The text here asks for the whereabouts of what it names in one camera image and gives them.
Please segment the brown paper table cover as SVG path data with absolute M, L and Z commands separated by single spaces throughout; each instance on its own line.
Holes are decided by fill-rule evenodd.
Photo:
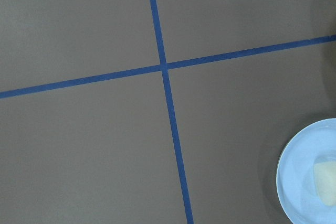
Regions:
M 1 223 L 289 223 L 335 117 L 335 0 L 1 0 Z

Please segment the light blue plate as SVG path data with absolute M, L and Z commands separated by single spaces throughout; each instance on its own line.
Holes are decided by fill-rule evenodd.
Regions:
M 292 223 L 335 223 L 335 206 L 319 198 L 316 163 L 335 161 L 335 119 L 314 122 L 294 135 L 282 150 L 276 170 L 280 205 Z

